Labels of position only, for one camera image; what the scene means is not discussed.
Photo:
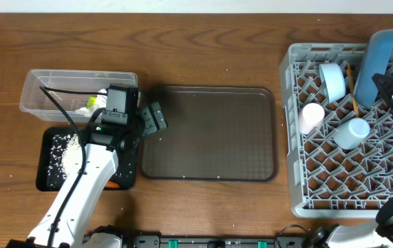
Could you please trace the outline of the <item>green snack wrapper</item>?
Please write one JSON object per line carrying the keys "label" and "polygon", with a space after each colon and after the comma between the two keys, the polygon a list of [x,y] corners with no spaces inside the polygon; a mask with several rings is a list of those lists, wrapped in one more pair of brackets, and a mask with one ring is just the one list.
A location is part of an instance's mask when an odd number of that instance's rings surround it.
{"label": "green snack wrapper", "polygon": [[88,102],[87,102],[87,108],[90,108],[91,106],[96,104],[96,97],[90,96],[88,98]]}

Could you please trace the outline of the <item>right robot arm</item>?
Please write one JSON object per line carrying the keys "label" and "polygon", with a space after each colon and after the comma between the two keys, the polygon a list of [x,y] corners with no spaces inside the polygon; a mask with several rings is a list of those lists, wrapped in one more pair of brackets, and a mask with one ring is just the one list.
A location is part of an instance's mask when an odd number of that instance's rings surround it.
{"label": "right robot arm", "polygon": [[[376,73],[372,80],[393,115],[393,76]],[[373,221],[359,225],[320,227],[304,247],[393,247],[393,197]]]}

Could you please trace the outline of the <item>white napkin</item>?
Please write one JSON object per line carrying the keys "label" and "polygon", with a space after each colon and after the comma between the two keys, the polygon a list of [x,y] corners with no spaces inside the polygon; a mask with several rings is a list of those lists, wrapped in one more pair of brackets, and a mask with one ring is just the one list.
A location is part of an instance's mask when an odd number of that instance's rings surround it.
{"label": "white napkin", "polygon": [[99,91],[99,94],[97,96],[93,96],[96,97],[96,104],[91,106],[90,108],[87,108],[87,106],[85,107],[81,107],[80,109],[77,109],[75,112],[77,114],[86,116],[86,117],[90,117],[97,109],[106,107],[107,104],[107,90],[106,89],[101,89]]}

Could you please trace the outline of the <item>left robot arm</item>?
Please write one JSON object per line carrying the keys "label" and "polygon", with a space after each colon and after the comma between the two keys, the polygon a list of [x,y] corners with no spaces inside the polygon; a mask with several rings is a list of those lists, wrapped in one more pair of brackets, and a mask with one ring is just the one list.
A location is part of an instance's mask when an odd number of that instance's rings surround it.
{"label": "left robot arm", "polygon": [[85,229],[107,182],[129,147],[128,126],[111,120],[111,110],[94,113],[78,133],[80,158],[65,179],[52,206],[27,240],[10,240],[9,247],[122,247],[123,235],[111,226],[85,240]]}

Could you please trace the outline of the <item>light blue bowl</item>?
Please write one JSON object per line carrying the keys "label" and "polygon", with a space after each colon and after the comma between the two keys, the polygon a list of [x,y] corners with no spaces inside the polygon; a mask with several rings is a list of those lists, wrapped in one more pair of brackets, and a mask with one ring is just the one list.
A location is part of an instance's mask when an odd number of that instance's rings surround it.
{"label": "light blue bowl", "polygon": [[319,76],[325,84],[324,90],[329,103],[333,103],[346,95],[346,85],[343,72],[336,63],[322,63],[319,65]]}

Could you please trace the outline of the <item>wooden chopstick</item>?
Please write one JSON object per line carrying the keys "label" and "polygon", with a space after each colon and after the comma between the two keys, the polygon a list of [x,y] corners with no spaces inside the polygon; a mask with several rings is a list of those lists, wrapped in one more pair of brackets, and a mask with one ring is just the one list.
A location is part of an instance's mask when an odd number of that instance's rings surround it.
{"label": "wooden chopstick", "polygon": [[347,64],[346,73],[349,78],[349,88],[350,88],[350,93],[352,95],[352,105],[354,108],[354,113],[355,113],[356,117],[359,118],[359,110],[358,110],[358,106],[357,106],[357,101],[355,100],[355,97],[354,97],[354,81],[353,81],[353,77],[352,77],[352,70],[351,70],[350,63]]}

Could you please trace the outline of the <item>dark blue plate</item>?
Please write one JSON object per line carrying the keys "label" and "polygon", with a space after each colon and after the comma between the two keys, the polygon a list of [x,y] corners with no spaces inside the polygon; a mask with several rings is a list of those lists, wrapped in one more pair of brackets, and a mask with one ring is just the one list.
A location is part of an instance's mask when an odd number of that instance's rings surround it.
{"label": "dark blue plate", "polygon": [[379,92],[372,77],[384,74],[393,49],[393,29],[374,33],[365,50],[354,87],[356,102],[370,109]]}

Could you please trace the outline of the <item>orange carrot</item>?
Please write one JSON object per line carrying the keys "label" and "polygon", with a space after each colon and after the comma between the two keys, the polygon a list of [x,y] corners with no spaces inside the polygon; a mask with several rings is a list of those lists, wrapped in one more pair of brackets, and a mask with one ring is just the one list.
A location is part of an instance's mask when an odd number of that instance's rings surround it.
{"label": "orange carrot", "polygon": [[105,184],[105,189],[108,189],[108,190],[117,190],[117,189],[120,189],[120,185],[119,185],[118,183],[114,182],[114,181],[109,180],[109,181],[107,181],[107,183]]}

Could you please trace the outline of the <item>pink cup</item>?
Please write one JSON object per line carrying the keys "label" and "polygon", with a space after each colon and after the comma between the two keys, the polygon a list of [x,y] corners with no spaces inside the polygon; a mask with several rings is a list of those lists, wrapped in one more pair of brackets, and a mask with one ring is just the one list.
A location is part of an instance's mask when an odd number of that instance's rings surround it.
{"label": "pink cup", "polygon": [[299,131],[309,134],[315,128],[319,129],[323,123],[325,111],[318,103],[306,104],[299,113]]}

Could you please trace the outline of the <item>light blue cup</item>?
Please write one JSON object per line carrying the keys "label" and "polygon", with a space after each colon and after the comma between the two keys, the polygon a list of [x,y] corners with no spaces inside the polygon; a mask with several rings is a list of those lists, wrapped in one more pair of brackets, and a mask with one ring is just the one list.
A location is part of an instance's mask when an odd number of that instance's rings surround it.
{"label": "light blue cup", "polygon": [[352,118],[337,128],[333,139],[341,149],[356,148],[370,133],[370,126],[362,118]]}

